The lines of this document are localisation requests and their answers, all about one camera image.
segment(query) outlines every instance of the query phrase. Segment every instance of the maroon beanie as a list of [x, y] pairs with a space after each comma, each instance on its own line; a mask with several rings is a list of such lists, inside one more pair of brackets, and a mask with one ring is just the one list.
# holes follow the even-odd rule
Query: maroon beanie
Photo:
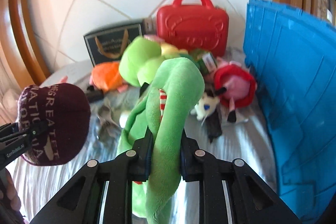
[[48, 130], [33, 140], [32, 148], [22, 157], [33, 165], [66, 164], [80, 152], [86, 141], [90, 114], [84, 92], [75, 85], [26, 87], [18, 102], [19, 129], [45, 120]]

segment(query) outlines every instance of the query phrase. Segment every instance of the human hand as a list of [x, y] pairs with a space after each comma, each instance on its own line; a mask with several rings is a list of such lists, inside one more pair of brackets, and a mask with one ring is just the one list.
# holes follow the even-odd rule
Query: human hand
[[[12, 209], [14, 211], [19, 211], [20, 208], [21, 208], [20, 198], [19, 198], [19, 196], [17, 194], [17, 191], [15, 189], [14, 182], [12, 180], [11, 174], [8, 172], [7, 169], [5, 171], [6, 171], [6, 178], [7, 178], [7, 181], [8, 181], [6, 195], [10, 200], [10, 205], [11, 205]], [[4, 193], [0, 190], [0, 200], [3, 199], [3, 197], [4, 197]]]

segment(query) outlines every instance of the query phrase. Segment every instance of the light green plush toy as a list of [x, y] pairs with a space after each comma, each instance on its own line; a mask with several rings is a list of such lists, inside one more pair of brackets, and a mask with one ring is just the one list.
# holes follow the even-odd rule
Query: light green plush toy
[[161, 55], [159, 43], [136, 37], [123, 53], [119, 72], [125, 81], [140, 87], [144, 83], [152, 82], [163, 61], [178, 57], [186, 57], [193, 61], [191, 56], [183, 53]]
[[133, 213], [146, 217], [149, 224], [169, 222], [171, 197], [181, 180], [180, 146], [185, 119], [203, 92], [203, 77], [192, 61], [166, 60], [122, 130], [117, 154], [143, 138], [147, 126], [153, 133], [151, 174], [147, 182], [133, 183], [132, 197]]

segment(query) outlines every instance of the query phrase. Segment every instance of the silver rivet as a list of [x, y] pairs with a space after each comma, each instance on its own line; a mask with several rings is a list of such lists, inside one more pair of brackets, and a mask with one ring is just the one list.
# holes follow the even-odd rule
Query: silver rivet
[[205, 155], [205, 152], [203, 150], [196, 150], [195, 155], [199, 157], [203, 157]]
[[241, 167], [241, 166], [243, 166], [243, 165], [244, 165], [244, 161], [243, 161], [243, 160], [241, 160], [241, 159], [236, 159], [236, 160], [235, 160], [235, 165], [237, 165], [237, 166]]
[[88, 167], [95, 167], [97, 165], [97, 161], [96, 160], [89, 160], [87, 162], [87, 166]]
[[126, 152], [126, 156], [128, 157], [134, 157], [137, 154], [137, 152], [135, 152], [134, 150], [128, 150]]

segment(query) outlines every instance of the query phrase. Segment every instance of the red case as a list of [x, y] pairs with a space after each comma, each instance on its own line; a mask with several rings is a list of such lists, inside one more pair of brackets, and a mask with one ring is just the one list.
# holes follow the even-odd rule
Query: red case
[[179, 49], [202, 48], [214, 56], [223, 56], [229, 17], [211, 0], [201, 2], [202, 5], [182, 5], [182, 0], [174, 0], [172, 5], [161, 7], [157, 11], [157, 35]]

